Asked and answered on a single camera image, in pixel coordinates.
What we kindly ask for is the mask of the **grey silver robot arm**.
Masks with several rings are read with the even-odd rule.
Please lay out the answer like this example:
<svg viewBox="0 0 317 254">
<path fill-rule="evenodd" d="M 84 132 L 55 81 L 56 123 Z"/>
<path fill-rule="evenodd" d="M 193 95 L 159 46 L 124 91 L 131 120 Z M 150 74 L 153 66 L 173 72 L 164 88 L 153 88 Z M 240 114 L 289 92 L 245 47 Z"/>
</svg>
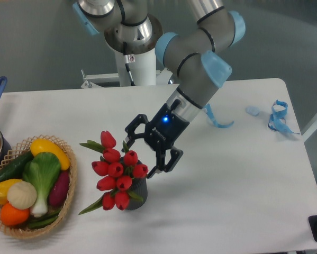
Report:
<svg viewBox="0 0 317 254">
<path fill-rule="evenodd" d="M 157 60 L 180 81 L 152 120 L 140 114 L 126 127 L 127 145 L 142 138 L 156 153 L 149 176 L 169 172 L 183 152 L 174 143 L 232 73 L 219 52 L 240 41 L 246 24 L 222 1 L 189 1 L 197 29 L 186 37 L 163 33 L 147 11 L 146 1 L 75 1 L 74 11 L 86 29 L 103 33 L 123 56 L 154 50 Z"/>
</svg>

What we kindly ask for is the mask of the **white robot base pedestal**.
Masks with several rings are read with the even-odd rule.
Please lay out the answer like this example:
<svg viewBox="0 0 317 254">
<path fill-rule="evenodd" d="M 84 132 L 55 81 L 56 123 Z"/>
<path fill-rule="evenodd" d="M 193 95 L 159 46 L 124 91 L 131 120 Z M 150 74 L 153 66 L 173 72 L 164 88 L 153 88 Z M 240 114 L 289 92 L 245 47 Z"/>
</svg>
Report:
<svg viewBox="0 0 317 254">
<path fill-rule="evenodd" d="M 121 87 L 151 86 L 156 84 L 156 55 L 154 49 L 142 53 L 124 55 L 114 51 Z"/>
</svg>

